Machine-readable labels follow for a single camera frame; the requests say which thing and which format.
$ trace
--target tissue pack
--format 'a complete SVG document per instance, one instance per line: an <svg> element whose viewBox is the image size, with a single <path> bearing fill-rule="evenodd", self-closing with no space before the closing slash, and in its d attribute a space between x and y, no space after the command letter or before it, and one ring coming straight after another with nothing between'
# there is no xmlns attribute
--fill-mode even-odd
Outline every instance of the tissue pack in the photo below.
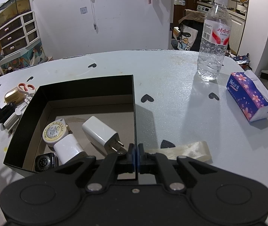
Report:
<svg viewBox="0 0 268 226"><path fill-rule="evenodd" d="M268 117L268 90L251 70L231 73L227 89L249 122Z"/></svg>

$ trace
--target power adapter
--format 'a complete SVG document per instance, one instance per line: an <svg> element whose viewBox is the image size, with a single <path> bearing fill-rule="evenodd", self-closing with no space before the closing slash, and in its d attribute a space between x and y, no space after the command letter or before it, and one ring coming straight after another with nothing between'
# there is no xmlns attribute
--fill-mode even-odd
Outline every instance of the power adapter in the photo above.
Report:
<svg viewBox="0 0 268 226"><path fill-rule="evenodd" d="M126 151L118 133L95 116L91 116L82 125L82 129L88 140L105 154Z"/></svg>
<svg viewBox="0 0 268 226"><path fill-rule="evenodd" d="M82 153L82 157L88 156L73 134L68 134L55 143L54 150L62 164L65 164L79 153Z"/></svg>

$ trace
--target drawer cabinet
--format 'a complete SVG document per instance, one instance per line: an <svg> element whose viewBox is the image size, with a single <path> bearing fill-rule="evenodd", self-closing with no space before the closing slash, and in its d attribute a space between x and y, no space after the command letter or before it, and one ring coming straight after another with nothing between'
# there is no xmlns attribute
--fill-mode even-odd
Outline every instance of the drawer cabinet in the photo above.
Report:
<svg viewBox="0 0 268 226"><path fill-rule="evenodd" d="M19 15L0 28L0 44L5 57L31 46L39 38L33 11Z"/></svg>
<svg viewBox="0 0 268 226"><path fill-rule="evenodd" d="M12 41L15 41L18 38L23 37L23 36L24 36L24 31L23 31L23 28L21 27L20 29L14 31L11 34L6 35L3 39L1 39L0 40L1 47L5 47Z"/></svg>
<svg viewBox="0 0 268 226"><path fill-rule="evenodd" d="M25 37L8 45L7 47L5 47L3 49L3 53L4 53L4 56L7 56L23 47L26 47L27 46L27 43L26 43L26 39Z"/></svg>
<svg viewBox="0 0 268 226"><path fill-rule="evenodd" d="M12 32L13 30L17 29L20 26L22 26L21 19L20 18L15 19L13 22L9 23L7 26L3 27L0 30L0 38Z"/></svg>

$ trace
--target cardboard box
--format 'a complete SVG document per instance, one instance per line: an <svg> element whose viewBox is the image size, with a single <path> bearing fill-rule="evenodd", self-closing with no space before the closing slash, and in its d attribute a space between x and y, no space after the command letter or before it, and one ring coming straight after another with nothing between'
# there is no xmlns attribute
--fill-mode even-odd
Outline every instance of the cardboard box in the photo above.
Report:
<svg viewBox="0 0 268 226"><path fill-rule="evenodd" d="M227 89L249 122L268 117L268 90L251 70L231 73Z"/></svg>
<svg viewBox="0 0 268 226"><path fill-rule="evenodd" d="M104 158L81 128L93 115L119 133L125 149L129 143L136 143L133 76L108 76L40 86L13 134L3 163L22 176L35 173L37 155L53 152L43 141L42 132L49 123L60 118L65 119L87 154Z"/></svg>

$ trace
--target bottle label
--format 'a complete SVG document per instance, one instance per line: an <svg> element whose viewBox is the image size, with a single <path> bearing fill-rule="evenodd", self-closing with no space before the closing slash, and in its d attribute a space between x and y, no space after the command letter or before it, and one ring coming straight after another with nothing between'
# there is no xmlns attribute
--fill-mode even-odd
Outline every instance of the bottle label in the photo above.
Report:
<svg viewBox="0 0 268 226"><path fill-rule="evenodd" d="M206 19L202 37L211 43L226 46L229 43L230 30L227 25Z"/></svg>

